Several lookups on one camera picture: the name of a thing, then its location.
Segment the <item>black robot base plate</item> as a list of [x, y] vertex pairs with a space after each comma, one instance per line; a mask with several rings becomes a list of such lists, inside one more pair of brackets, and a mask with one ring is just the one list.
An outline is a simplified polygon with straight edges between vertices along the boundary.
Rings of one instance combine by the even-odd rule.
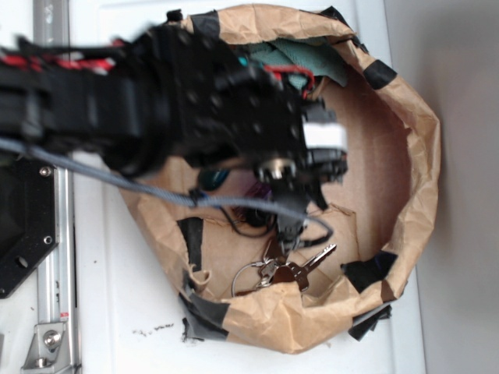
[[55, 172], [20, 159], [1, 167], [1, 298], [9, 298], [57, 244]]

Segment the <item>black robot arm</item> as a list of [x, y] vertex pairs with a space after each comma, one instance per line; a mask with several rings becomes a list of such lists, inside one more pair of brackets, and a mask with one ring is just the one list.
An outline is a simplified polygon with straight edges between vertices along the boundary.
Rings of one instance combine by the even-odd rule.
[[[272, 213], [283, 252], [302, 240], [306, 208], [327, 204], [325, 182], [347, 172], [345, 128], [288, 75], [216, 37], [150, 28], [103, 48], [42, 47], [24, 38], [1, 51], [1, 148], [189, 207]], [[169, 157], [204, 170], [251, 170], [270, 199], [183, 195], [139, 183]]]

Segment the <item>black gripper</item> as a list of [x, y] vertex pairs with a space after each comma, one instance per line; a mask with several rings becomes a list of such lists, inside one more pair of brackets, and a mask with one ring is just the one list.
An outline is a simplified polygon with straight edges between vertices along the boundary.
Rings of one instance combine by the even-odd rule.
[[301, 249], [333, 234], [303, 239], [306, 209], [325, 210], [325, 182], [347, 172], [345, 129], [322, 101], [254, 66], [218, 70], [183, 90], [183, 158], [195, 168], [248, 169], [271, 187], [278, 243]]

